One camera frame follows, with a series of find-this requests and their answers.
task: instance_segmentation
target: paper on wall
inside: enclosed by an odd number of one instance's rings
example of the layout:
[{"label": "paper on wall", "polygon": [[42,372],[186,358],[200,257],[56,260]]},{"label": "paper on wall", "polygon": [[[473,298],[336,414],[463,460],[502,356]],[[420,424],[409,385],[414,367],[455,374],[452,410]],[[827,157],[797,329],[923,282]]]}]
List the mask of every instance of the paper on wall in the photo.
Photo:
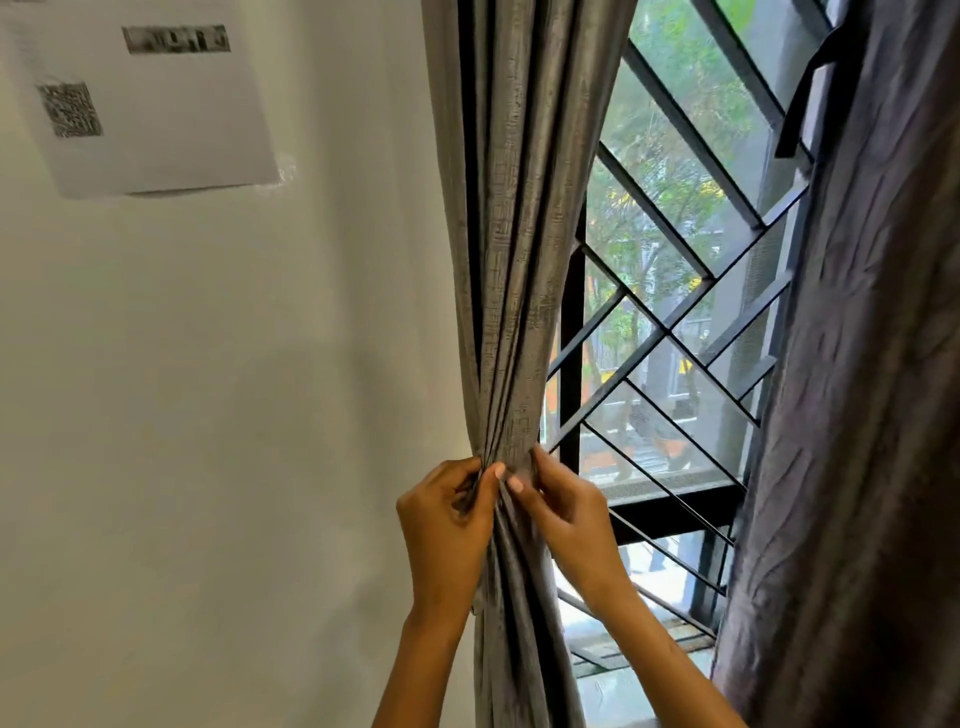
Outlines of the paper on wall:
[{"label": "paper on wall", "polygon": [[235,0],[0,0],[0,33],[65,197],[276,181]]}]

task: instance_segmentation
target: black strap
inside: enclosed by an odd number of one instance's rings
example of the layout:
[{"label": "black strap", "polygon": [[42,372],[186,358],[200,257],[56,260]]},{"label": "black strap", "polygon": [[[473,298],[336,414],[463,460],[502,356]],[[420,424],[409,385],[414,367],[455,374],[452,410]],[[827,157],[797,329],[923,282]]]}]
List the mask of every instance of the black strap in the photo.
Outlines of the black strap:
[{"label": "black strap", "polygon": [[790,106],[783,117],[780,139],[777,142],[777,149],[774,151],[775,158],[790,159],[797,154],[801,129],[806,117],[806,107],[810,101],[810,90],[813,87],[813,74],[821,66],[836,63],[848,53],[856,52],[855,38],[852,33],[853,25],[854,23],[850,21],[844,21],[830,31],[824,38],[824,42],[820,44],[820,47],[807,62],[804,74],[800,77],[797,90],[794,91]]}]

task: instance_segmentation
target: curtain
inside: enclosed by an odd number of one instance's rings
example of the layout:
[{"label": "curtain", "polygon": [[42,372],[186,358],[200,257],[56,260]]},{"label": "curtain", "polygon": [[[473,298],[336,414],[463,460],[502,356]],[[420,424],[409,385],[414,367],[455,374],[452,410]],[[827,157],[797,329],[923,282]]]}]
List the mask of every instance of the curtain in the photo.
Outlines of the curtain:
[{"label": "curtain", "polygon": [[828,94],[713,677],[754,728],[948,728],[960,725],[960,3],[854,1],[846,22],[864,51],[844,44]]},{"label": "curtain", "polygon": [[[485,463],[531,468],[575,224],[635,1],[422,0],[464,405]],[[474,614],[477,726],[583,726],[545,549],[506,490]]]}]

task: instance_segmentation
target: dark purple curtain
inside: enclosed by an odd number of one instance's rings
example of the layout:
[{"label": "dark purple curtain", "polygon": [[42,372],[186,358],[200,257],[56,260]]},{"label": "dark purple curtain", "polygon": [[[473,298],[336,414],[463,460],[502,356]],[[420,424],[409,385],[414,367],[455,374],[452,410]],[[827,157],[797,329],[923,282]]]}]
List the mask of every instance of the dark purple curtain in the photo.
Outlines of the dark purple curtain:
[{"label": "dark purple curtain", "polygon": [[847,22],[865,51],[834,70],[714,680],[754,728],[948,728],[960,725],[960,2],[854,0]]}]

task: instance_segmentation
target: person's left hand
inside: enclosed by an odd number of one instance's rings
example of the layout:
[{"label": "person's left hand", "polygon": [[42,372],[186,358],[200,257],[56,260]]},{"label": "person's left hand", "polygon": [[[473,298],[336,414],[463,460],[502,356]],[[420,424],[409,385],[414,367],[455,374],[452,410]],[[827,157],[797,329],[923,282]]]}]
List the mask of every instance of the person's left hand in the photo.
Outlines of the person's left hand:
[{"label": "person's left hand", "polygon": [[463,515],[456,507],[466,494],[461,486],[479,470],[479,457],[447,460],[396,502],[414,582],[411,619],[418,624],[463,630],[467,621],[504,465],[484,471],[473,508]]}]

